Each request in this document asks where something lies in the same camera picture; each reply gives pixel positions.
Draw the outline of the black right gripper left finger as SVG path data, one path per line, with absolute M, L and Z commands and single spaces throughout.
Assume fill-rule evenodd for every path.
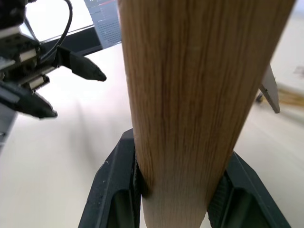
M 124 132 L 95 174 L 80 228 L 138 228 L 141 197 L 149 193 L 140 172 L 133 129 Z

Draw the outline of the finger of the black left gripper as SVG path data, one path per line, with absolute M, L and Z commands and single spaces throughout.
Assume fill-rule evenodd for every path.
M 90 59 L 59 46 L 55 55 L 55 66 L 69 68 L 73 74 L 86 80 L 104 82 L 107 77 Z
M 57 112 L 43 97 L 13 83 L 0 82 L 0 103 L 39 119 L 57 117 Z

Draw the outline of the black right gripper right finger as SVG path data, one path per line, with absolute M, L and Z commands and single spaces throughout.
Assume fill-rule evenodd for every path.
M 235 152 L 208 207 L 212 228 L 288 228 L 257 173 Z

